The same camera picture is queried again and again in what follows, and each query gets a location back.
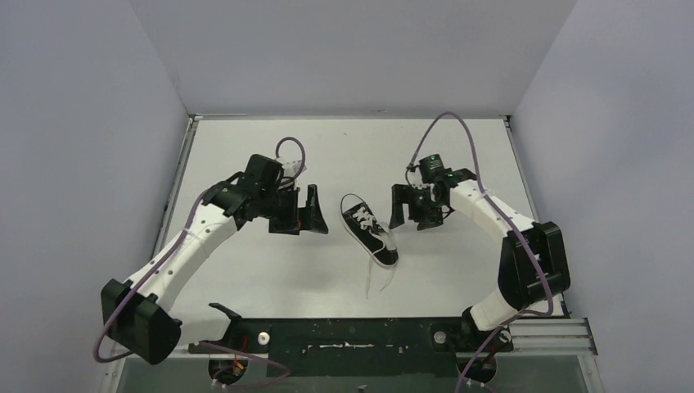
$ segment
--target wall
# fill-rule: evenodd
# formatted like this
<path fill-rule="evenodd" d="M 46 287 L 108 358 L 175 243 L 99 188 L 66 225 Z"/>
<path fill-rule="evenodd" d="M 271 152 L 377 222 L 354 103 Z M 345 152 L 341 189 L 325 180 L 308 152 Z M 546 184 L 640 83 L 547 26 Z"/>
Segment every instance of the wall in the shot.
<path fill-rule="evenodd" d="M 575 0 L 131 0 L 193 113 L 508 115 Z"/>
<path fill-rule="evenodd" d="M 0 391 L 97 391 L 99 291 L 151 254 L 186 116 L 126 0 L 0 2 Z"/>
<path fill-rule="evenodd" d="M 609 392 L 691 391 L 694 2 L 579 0 L 514 112 Z"/>

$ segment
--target black and white shoe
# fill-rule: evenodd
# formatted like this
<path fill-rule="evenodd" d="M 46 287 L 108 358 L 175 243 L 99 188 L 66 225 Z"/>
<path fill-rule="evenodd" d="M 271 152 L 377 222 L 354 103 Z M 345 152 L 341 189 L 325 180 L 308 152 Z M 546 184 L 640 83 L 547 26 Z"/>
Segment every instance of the black and white shoe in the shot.
<path fill-rule="evenodd" d="M 345 198 L 356 199 L 358 203 L 345 210 Z M 398 263 L 398 248 L 390 235 L 388 224 L 380 224 L 376 220 L 364 199 L 355 194 L 343 196 L 340 201 L 340 216 L 347 232 L 377 264 L 383 268 L 393 268 Z"/>

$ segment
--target metal frame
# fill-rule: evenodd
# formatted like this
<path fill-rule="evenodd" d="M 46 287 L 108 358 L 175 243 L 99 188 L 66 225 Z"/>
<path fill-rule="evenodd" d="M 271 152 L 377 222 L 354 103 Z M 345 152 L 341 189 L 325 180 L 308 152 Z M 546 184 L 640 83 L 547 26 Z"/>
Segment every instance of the metal frame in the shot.
<path fill-rule="evenodd" d="M 230 119 L 422 119 L 422 116 L 411 115 L 384 115 L 386 111 L 374 111 L 373 115 L 354 115 L 354 116 L 269 116 L 269 115 L 247 115 L 247 114 L 226 114 L 226 115 L 192 115 L 191 121 L 187 127 L 183 145 L 178 159 L 178 166 L 173 179 L 171 192 L 167 200 L 167 205 L 164 209 L 164 216 L 159 235 L 155 244 L 155 252 L 161 249 L 166 240 L 171 223 L 171 217 L 175 209 L 175 203 L 178 199 L 178 192 L 181 187 L 183 175 L 188 162 L 188 157 L 191 154 L 192 144 L 195 138 L 197 127 L 201 120 L 230 120 Z M 519 156 L 516 149 L 516 144 L 511 133 L 511 126 L 508 121 L 508 116 L 500 116 L 503 118 L 507 129 L 507 135 L 511 143 L 516 165 L 520 171 L 520 177 L 523 182 L 526 196 L 530 203 L 530 209 L 535 219 L 539 219 L 535 208 L 534 200 L 530 189 L 526 182 L 525 173 L 522 165 L 519 162 Z M 566 304 L 562 297 L 562 308 L 565 314 L 568 315 Z M 593 340 L 588 320 L 586 318 L 522 318 L 509 327 L 513 340 L 514 350 L 512 352 L 503 352 L 497 356 L 530 356 L 530 355 L 575 355 L 578 357 L 581 372 L 583 374 L 586 387 L 589 392 L 602 393 L 602 381 L 600 380 L 594 356 L 597 355 L 597 348 Z M 115 346 L 114 351 L 117 351 L 119 346 Z M 469 353 L 456 353 L 459 358 L 469 357 Z M 187 352 L 187 347 L 177 348 L 171 355 L 172 358 L 204 358 L 204 359 L 229 359 L 231 355 L 226 354 L 190 354 Z M 127 359 L 122 359 L 112 364 L 109 364 L 105 377 L 101 384 L 102 393 L 114 393 L 118 389 L 119 380 L 122 377 L 124 362 Z"/>

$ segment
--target sneaker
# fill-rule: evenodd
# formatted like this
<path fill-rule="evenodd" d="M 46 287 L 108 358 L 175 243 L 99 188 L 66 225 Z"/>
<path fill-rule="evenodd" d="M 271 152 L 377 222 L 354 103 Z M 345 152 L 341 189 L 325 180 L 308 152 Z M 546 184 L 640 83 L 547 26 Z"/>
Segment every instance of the sneaker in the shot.
<path fill-rule="evenodd" d="M 356 197 L 359 203 L 344 210 L 346 197 Z M 376 220 L 367 203 L 359 196 L 347 194 L 340 202 L 342 224 L 350 235 L 362 245 L 382 268 L 392 268 L 398 262 L 398 249 L 390 235 L 388 224 Z"/>

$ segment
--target gray wall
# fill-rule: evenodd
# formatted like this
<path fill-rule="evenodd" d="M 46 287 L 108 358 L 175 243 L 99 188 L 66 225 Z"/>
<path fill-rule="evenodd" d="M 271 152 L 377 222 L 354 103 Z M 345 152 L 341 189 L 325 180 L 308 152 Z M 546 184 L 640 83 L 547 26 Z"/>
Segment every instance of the gray wall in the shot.
<path fill-rule="evenodd" d="M 512 118 L 609 392 L 692 391 L 694 2 L 579 0 Z"/>
<path fill-rule="evenodd" d="M 575 0 L 131 0 L 195 113 L 516 108 Z"/>
<path fill-rule="evenodd" d="M 99 291 L 151 254 L 186 123 L 127 0 L 0 2 L 0 391 L 96 391 Z"/>

